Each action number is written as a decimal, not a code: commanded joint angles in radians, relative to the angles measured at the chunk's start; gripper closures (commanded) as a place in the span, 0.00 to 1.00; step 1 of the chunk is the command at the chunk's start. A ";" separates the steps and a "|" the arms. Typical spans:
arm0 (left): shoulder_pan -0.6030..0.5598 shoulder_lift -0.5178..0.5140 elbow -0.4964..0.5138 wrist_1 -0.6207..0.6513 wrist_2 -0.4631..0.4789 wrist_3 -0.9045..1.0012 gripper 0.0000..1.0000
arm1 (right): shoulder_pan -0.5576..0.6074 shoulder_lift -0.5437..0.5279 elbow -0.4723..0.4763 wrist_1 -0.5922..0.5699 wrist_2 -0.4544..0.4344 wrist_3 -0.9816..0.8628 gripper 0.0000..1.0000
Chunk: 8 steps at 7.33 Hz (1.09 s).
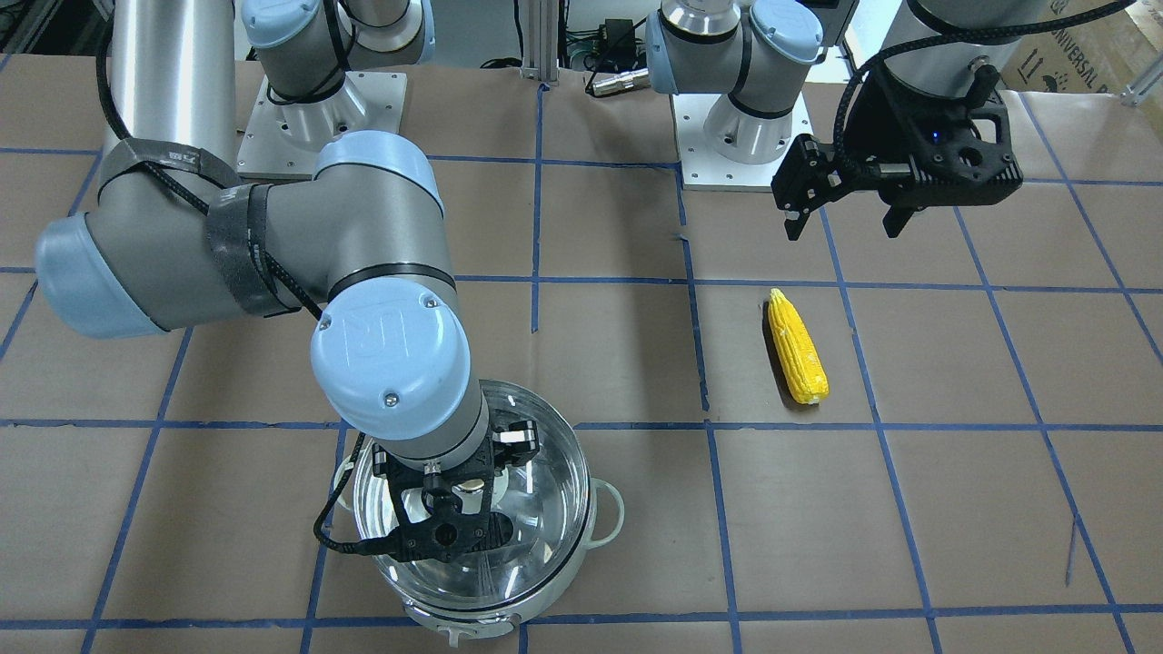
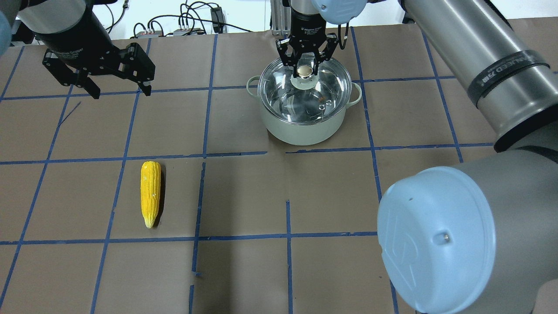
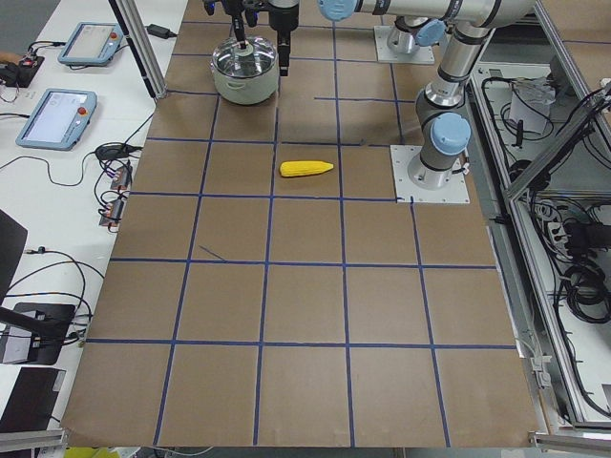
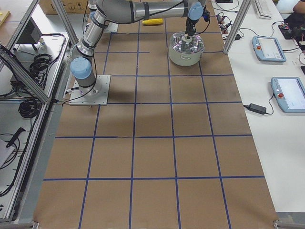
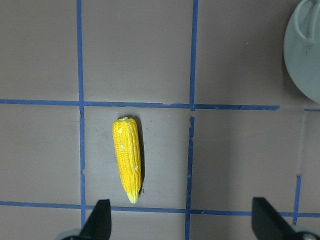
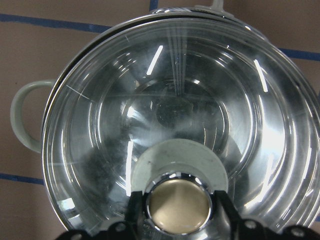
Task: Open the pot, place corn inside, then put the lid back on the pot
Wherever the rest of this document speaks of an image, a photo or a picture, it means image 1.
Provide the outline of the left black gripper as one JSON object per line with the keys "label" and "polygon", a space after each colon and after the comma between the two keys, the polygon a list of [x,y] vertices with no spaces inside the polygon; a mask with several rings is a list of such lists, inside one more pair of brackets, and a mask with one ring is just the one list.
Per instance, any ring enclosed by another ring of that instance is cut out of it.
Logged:
{"label": "left black gripper", "polygon": [[984,64],[961,95],[939,98],[877,64],[850,111],[850,173],[835,145],[811,135],[790,141],[770,185],[789,240],[800,239],[811,213],[855,189],[875,190],[889,204],[889,239],[901,236],[919,209],[1004,202],[1021,187],[1022,172],[997,81],[999,71]]}

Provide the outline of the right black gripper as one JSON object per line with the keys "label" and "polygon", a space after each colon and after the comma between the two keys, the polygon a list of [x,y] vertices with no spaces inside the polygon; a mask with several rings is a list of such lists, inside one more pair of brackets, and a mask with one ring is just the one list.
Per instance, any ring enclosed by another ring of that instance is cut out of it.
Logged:
{"label": "right black gripper", "polygon": [[378,445],[373,475],[386,479],[395,527],[371,539],[371,554],[399,562],[449,562],[464,553],[495,550],[511,542],[511,518],[491,510],[497,471],[531,462],[540,452],[535,421],[511,422],[483,440],[465,462],[437,471],[415,471]]}

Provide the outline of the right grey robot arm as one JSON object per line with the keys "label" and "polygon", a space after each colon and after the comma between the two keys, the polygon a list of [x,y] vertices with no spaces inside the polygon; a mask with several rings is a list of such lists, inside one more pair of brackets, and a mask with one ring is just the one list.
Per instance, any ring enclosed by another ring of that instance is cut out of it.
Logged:
{"label": "right grey robot arm", "polygon": [[323,145],[307,182],[242,182],[221,125],[185,129],[148,107],[148,81],[110,81],[105,58],[128,65],[134,20],[155,9],[120,3],[105,29],[95,78],[114,140],[98,209],[53,221],[37,241],[47,303],[95,339],[307,311],[317,385],[361,432],[352,462],[374,439],[371,468],[395,516],[383,535],[334,539],[324,519],[352,477],[344,471],[314,521],[317,541],[399,562],[515,542],[494,485],[537,455],[537,431],[492,421],[424,152],[400,135],[349,129]]}

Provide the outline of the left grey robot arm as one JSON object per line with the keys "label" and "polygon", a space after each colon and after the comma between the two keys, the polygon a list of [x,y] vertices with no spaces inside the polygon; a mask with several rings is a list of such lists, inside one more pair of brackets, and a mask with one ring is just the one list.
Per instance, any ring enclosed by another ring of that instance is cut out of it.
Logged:
{"label": "left grey robot arm", "polygon": [[1023,183],[999,67],[1028,21],[1019,1],[905,1],[859,87],[840,104],[832,141],[802,135],[792,111],[809,67],[839,40],[851,1],[664,1],[648,17],[652,88],[709,93],[702,133],[744,164],[780,161],[770,186],[794,241],[811,213],[859,191],[889,211],[889,237],[930,207],[1004,202]]}

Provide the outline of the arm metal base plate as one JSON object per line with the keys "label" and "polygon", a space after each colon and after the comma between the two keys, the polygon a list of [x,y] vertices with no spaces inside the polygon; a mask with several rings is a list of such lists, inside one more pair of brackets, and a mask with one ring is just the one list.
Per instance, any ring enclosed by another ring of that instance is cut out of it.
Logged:
{"label": "arm metal base plate", "polygon": [[348,131],[399,131],[408,74],[349,72],[344,86],[319,104],[273,104],[264,78],[236,155],[247,182],[304,182],[317,154]]}
{"label": "arm metal base plate", "polygon": [[768,192],[790,141],[811,129],[802,95],[777,119],[748,115],[726,94],[687,93],[671,100],[686,190]]}

